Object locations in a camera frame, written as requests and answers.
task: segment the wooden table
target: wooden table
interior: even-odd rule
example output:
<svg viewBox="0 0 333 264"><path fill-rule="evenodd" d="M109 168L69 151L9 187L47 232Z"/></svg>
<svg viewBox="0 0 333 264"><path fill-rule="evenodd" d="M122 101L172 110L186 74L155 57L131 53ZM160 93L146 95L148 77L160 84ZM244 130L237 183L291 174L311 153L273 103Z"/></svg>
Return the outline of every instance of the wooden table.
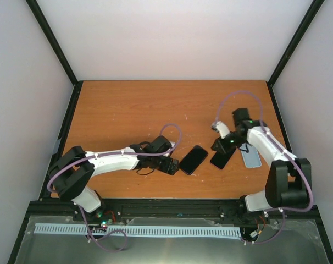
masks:
<svg viewBox="0 0 333 264"><path fill-rule="evenodd" d="M209 163L210 149L219 136L211 128L219 103L230 92L248 90L264 105L264 121L284 145L278 119L265 81L85 81L69 130L64 153L81 145L86 151L118 150L130 144L152 141L166 123L182 129L182 141L172 157L179 161L194 145L209 156L192 175L181 170L174 176L159 171L141 176L135 170L99 175L89 182L102 197L236 199L264 189L269 168L247 169L236 151L223 170ZM259 117L257 102L239 94L224 105L220 120L234 129L231 112L249 108ZM175 128L164 135L177 140Z"/></svg>

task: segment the white cable tray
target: white cable tray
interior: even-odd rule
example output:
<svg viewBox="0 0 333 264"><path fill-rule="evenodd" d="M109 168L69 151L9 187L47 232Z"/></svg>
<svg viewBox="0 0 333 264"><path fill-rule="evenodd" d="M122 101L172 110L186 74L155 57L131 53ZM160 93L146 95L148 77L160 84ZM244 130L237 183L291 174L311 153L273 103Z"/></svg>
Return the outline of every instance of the white cable tray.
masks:
<svg viewBox="0 0 333 264"><path fill-rule="evenodd" d="M95 230L94 235L105 235L114 230L123 230L129 237L145 238L230 238L241 237L239 227L165 227L146 225L110 225L107 230ZM87 235L84 224L36 223L34 234ZM112 236L123 236L114 233Z"/></svg>

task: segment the red wire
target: red wire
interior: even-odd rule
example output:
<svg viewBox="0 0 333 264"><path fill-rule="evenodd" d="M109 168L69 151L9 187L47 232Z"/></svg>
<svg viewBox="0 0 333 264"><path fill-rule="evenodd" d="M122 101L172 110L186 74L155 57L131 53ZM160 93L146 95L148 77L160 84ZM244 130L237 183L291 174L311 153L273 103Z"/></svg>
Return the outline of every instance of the red wire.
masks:
<svg viewBox="0 0 333 264"><path fill-rule="evenodd" d="M265 227L265 225L266 225L266 224L265 224L265 220L264 220L263 216L259 216L259 217L262 219L262 221L263 221L263 224L264 224L264 225L263 225L263 228L262 228L262 230L263 230L263 229L264 229L264 227Z"/></svg>
<svg viewBox="0 0 333 264"><path fill-rule="evenodd" d="M258 225L257 219L254 219L254 220L255 220L255 222L256 222L257 229L259 230L259 225Z"/></svg>
<svg viewBox="0 0 333 264"><path fill-rule="evenodd" d="M114 212L113 211L108 211L106 213L104 213L105 215L111 213L112 214L112 220L113 220L113 223L115 223L115 215L114 215Z"/></svg>

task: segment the white wall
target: white wall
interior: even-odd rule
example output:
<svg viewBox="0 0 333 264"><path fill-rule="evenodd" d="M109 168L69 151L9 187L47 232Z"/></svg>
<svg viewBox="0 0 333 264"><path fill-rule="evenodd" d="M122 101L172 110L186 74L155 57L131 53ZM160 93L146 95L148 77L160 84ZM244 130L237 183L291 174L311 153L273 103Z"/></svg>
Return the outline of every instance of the white wall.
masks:
<svg viewBox="0 0 333 264"><path fill-rule="evenodd" d="M26 2L0 1L0 263L37 200L71 83Z"/></svg>
<svg viewBox="0 0 333 264"><path fill-rule="evenodd" d="M333 248L333 0L325 1L274 86L293 150L312 163Z"/></svg>
<svg viewBox="0 0 333 264"><path fill-rule="evenodd" d="M268 80L312 0L39 0L81 80Z"/></svg>

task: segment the black smartphone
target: black smartphone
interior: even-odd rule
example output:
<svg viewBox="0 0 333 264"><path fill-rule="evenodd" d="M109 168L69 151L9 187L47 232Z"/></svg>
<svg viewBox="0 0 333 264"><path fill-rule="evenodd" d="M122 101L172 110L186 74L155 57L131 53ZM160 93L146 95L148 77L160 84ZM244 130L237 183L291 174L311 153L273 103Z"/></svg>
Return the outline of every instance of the black smartphone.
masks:
<svg viewBox="0 0 333 264"><path fill-rule="evenodd" d="M232 157L232 155L235 153L236 149L233 149L226 154L220 154L219 152L216 152L213 156L213 158L210 160L211 164L216 166L219 169L224 169L225 165L229 161L229 159Z"/></svg>
<svg viewBox="0 0 333 264"><path fill-rule="evenodd" d="M193 149L180 161L180 169L187 175L191 175L197 167L204 161L208 156L207 150L201 146L194 146Z"/></svg>

